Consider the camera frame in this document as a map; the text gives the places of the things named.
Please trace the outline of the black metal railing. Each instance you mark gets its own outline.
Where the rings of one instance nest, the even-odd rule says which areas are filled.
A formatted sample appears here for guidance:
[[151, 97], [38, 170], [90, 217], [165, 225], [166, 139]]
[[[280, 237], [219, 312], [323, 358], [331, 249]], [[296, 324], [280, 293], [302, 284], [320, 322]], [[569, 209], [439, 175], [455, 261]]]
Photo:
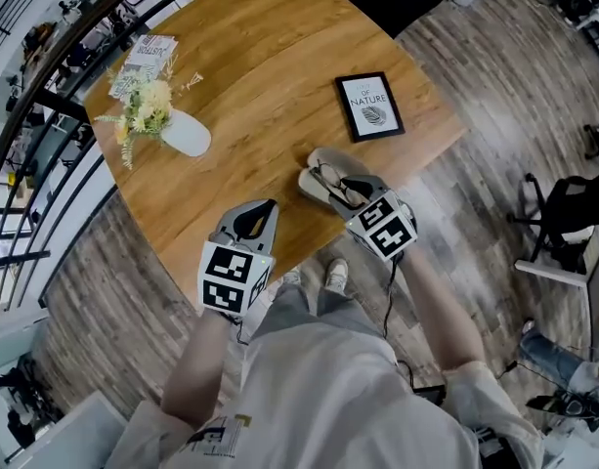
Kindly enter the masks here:
[[83, 105], [136, 40], [188, 0], [97, 0], [21, 68], [23, 91], [0, 135], [0, 321], [45, 306], [81, 225], [110, 187]]

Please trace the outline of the white cabinet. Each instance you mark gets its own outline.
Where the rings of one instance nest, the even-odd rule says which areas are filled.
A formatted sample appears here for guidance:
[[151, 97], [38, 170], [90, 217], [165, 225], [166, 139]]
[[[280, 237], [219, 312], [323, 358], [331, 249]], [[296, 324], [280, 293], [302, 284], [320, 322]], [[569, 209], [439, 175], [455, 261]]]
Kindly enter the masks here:
[[15, 457], [8, 469], [103, 469], [127, 426], [95, 391]]

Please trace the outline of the folded newspaper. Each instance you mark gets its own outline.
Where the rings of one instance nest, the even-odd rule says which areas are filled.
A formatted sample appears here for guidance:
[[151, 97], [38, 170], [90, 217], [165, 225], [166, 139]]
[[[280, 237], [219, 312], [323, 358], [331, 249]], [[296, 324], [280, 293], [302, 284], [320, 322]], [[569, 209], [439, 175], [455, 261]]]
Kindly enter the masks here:
[[178, 41], [173, 36], [140, 36], [120, 70], [111, 78], [108, 94], [122, 101], [138, 83], [157, 79], [177, 45]]

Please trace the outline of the black eyeglasses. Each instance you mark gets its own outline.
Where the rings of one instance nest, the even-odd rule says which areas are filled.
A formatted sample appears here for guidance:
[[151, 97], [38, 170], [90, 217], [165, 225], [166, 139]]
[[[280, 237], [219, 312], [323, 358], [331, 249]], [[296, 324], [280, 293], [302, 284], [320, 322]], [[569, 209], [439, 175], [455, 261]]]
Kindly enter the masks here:
[[317, 165], [311, 168], [311, 172], [328, 194], [337, 196], [348, 205], [366, 204], [366, 199], [361, 194], [342, 183], [342, 176], [331, 164], [318, 160]]

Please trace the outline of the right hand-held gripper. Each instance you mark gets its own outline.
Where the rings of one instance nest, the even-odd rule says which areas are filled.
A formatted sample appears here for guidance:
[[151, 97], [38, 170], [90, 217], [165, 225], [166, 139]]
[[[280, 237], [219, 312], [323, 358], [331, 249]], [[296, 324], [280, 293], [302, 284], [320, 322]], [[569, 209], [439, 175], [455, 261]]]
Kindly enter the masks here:
[[[409, 209], [380, 177], [350, 175], [344, 185], [350, 190], [330, 192], [328, 202], [360, 245], [388, 261], [416, 242]], [[366, 205], [367, 199], [375, 200]]]

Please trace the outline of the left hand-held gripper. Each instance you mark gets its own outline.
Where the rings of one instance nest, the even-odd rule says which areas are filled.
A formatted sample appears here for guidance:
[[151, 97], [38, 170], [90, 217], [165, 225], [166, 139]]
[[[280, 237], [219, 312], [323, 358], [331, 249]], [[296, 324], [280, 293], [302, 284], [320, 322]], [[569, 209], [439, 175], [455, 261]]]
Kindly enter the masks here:
[[275, 259], [278, 203], [271, 198], [228, 210], [203, 245], [197, 274], [205, 309], [242, 318], [266, 288]]

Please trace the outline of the person's right forearm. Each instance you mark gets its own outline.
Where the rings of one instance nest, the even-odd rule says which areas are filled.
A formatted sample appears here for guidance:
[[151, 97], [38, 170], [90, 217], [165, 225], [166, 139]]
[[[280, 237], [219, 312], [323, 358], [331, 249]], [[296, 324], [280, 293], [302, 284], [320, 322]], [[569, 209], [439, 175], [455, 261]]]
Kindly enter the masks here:
[[405, 250], [399, 268], [440, 370], [453, 370], [469, 362], [484, 362], [484, 345], [477, 326], [416, 243]]

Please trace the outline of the grey trousers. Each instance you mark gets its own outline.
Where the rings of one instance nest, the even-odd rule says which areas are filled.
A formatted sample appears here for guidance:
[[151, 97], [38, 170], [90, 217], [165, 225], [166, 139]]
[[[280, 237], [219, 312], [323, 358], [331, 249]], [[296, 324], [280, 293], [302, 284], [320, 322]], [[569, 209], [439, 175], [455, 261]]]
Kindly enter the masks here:
[[252, 336], [246, 366], [259, 362], [289, 368], [305, 365], [326, 369], [351, 362], [396, 365], [385, 341], [359, 302], [340, 291], [322, 288], [317, 312], [310, 312], [305, 289], [285, 282]]

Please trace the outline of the white printed shirt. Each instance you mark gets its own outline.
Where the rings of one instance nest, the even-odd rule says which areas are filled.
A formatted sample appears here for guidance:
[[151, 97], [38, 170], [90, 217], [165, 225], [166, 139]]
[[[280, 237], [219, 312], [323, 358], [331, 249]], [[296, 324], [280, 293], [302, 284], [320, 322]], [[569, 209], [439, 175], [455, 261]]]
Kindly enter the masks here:
[[482, 362], [415, 395], [383, 340], [325, 323], [254, 339], [241, 390], [194, 430], [136, 409], [106, 469], [541, 469], [543, 447]]

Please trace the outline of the beige glasses case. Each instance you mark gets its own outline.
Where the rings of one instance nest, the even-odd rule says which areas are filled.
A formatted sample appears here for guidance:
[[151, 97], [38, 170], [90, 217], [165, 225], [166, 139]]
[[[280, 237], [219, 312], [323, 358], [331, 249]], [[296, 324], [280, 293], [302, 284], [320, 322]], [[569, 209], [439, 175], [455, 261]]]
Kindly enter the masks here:
[[[372, 175], [364, 164], [355, 159], [353, 156], [344, 151], [333, 148], [317, 148], [314, 149], [307, 158], [307, 167], [302, 169], [298, 177], [298, 187], [300, 193], [307, 196], [309, 199], [331, 209], [328, 202], [328, 193], [326, 189], [313, 177], [311, 168], [315, 167], [318, 160], [334, 166], [344, 178], [350, 175]], [[366, 205], [370, 204], [375, 199], [367, 199]]]

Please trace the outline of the pale yellow flower bouquet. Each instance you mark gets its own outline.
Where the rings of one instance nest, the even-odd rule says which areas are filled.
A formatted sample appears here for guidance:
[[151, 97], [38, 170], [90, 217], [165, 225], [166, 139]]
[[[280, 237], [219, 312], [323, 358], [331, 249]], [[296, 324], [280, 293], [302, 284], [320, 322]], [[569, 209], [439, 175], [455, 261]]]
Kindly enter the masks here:
[[173, 98], [203, 80], [197, 72], [189, 82], [174, 89], [171, 81], [176, 60], [177, 55], [173, 53], [157, 79], [138, 83], [126, 99], [119, 101], [120, 113], [106, 112], [94, 118], [112, 125], [122, 164], [129, 170], [134, 167], [134, 148], [138, 140], [150, 139], [169, 146], [162, 141], [161, 132], [169, 122], [171, 111], [177, 109], [173, 106]]

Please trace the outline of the white right shoe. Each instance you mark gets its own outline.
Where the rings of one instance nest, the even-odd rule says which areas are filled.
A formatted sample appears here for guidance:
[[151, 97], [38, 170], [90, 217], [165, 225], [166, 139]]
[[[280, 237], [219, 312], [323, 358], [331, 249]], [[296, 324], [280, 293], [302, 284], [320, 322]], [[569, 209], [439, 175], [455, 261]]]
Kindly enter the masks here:
[[324, 288], [343, 294], [348, 282], [349, 267], [348, 263], [343, 258], [332, 260], [326, 270]]

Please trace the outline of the white ceramic vase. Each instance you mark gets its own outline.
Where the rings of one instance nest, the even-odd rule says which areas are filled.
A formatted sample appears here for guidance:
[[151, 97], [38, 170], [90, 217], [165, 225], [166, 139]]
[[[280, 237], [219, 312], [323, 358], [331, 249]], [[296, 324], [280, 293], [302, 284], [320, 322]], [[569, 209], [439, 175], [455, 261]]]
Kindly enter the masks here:
[[164, 143], [189, 157], [203, 155], [211, 144], [210, 131], [196, 118], [178, 109], [171, 111], [161, 138]]

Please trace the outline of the black framed leaf picture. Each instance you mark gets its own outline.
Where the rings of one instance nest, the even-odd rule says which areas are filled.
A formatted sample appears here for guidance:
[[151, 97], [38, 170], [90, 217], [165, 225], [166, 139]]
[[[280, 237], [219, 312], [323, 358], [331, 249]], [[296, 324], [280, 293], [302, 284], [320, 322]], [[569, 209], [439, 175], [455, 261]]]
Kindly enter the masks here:
[[400, 136], [406, 132], [383, 71], [338, 76], [334, 84], [354, 143]]

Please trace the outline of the person's left forearm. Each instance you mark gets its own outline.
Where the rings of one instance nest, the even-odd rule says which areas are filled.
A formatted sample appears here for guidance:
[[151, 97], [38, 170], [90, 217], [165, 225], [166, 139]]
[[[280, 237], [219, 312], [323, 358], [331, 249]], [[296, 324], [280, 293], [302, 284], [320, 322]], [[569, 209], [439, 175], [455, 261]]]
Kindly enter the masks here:
[[164, 413], [194, 429], [212, 417], [221, 388], [230, 330], [230, 322], [217, 312], [202, 313], [165, 384], [160, 404]]

